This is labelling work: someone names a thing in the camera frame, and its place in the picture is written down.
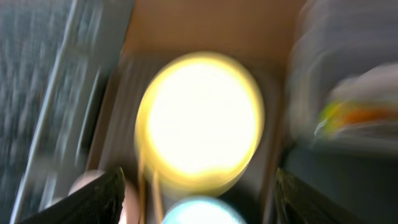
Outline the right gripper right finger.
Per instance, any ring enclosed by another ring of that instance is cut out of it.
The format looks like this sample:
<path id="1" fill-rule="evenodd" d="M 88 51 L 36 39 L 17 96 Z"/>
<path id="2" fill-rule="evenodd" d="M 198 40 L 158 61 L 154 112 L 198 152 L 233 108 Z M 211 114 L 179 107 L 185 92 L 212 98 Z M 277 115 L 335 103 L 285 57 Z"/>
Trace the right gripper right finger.
<path id="1" fill-rule="evenodd" d="M 282 224 L 361 224 L 362 221 L 290 172 L 278 169 L 275 206 Z"/>

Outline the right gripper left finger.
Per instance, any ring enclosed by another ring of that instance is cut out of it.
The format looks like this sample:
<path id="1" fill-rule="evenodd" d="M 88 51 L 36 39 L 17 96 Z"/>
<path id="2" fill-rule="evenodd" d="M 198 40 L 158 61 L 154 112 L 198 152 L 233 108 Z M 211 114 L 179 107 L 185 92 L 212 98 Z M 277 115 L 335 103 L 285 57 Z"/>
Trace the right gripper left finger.
<path id="1" fill-rule="evenodd" d="M 122 168 L 105 172 L 65 199 L 21 224 L 118 224 L 124 201 Z"/>

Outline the green orange snack wrapper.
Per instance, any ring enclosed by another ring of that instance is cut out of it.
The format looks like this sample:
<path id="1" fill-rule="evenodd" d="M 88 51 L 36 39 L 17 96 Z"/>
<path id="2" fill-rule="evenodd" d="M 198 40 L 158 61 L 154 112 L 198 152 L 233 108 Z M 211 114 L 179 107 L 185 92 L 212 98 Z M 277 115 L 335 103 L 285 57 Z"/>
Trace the green orange snack wrapper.
<path id="1" fill-rule="evenodd" d="M 316 136 L 343 133 L 392 133 L 397 130 L 397 103 L 392 101 L 333 100 L 318 116 Z"/>

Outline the light blue bowl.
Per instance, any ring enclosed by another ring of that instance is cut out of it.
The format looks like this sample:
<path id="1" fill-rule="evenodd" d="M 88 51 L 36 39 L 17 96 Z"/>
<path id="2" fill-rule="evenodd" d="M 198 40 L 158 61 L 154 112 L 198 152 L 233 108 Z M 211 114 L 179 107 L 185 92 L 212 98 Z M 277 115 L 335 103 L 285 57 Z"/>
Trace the light blue bowl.
<path id="1" fill-rule="evenodd" d="M 165 214 L 161 224 L 246 224 L 226 202 L 206 196 L 185 198 Z"/>

